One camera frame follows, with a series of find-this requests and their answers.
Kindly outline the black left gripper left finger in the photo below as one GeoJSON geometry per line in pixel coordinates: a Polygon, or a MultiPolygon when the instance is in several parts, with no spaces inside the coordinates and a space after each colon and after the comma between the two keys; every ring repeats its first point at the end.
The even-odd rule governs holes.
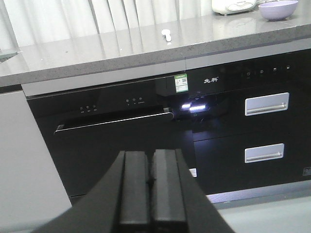
{"type": "Polygon", "coordinates": [[[148,160],[143,151],[120,151],[90,192],[36,233],[148,233],[148,160]]]}

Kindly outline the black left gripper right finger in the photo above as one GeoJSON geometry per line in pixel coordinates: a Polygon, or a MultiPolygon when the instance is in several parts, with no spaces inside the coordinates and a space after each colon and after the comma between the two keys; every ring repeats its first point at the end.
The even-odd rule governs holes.
{"type": "Polygon", "coordinates": [[[180,149],[156,149],[152,174],[153,232],[233,232],[192,177],[180,149]]]}

